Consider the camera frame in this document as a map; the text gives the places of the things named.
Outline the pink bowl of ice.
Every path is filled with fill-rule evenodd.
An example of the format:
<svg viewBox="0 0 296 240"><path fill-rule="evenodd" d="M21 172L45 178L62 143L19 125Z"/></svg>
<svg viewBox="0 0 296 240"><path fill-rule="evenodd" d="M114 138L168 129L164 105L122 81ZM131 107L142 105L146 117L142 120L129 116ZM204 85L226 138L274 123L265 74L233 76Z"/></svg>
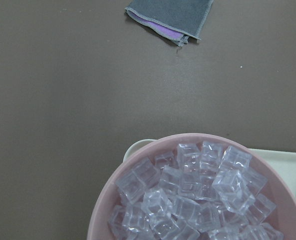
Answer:
<svg viewBox="0 0 296 240"><path fill-rule="evenodd" d="M93 209L87 239L113 240L115 238L108 226L112 210L120 202L115 182L141 158L135 156L123 162L108 179ZM288 198L276 204L277 209L268 217L268 222L279 229L286 240L296 240L296 199Z"/></svg>

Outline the grey and purple cloth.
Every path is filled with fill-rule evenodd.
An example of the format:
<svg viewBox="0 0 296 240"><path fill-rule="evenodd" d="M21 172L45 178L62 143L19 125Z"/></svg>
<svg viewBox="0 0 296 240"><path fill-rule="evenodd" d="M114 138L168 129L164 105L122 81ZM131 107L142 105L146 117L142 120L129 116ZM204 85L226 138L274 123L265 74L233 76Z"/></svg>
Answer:
<svg viewBox="0 0 296 240"><path fill-rule="evenodd" d="M200 32L211 10L212 0L133 0L125 12L179 47Z"/></svg>

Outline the beige plastic tray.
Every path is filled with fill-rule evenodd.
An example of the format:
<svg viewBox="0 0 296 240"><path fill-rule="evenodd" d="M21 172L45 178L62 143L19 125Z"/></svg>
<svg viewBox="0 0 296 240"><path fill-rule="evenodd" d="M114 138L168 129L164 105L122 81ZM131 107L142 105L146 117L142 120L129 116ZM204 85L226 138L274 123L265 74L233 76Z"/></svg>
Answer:
<svg viewBox="0 0 296 240"><path fill-rule="evenodd" d="M223 145L223 149L226 149L227 146L235 146L252 154L250 166L268 179L262 193L270 200L278 203L290 198L296 199L296 152L247 148L237 142L216 135L183 133L158 140L140 140L126 151L123 162L133 157L149 157L152 160L155 155L167 151L176 152L179 143L194 143L201 149L204 141L220 143Z"/></svg>

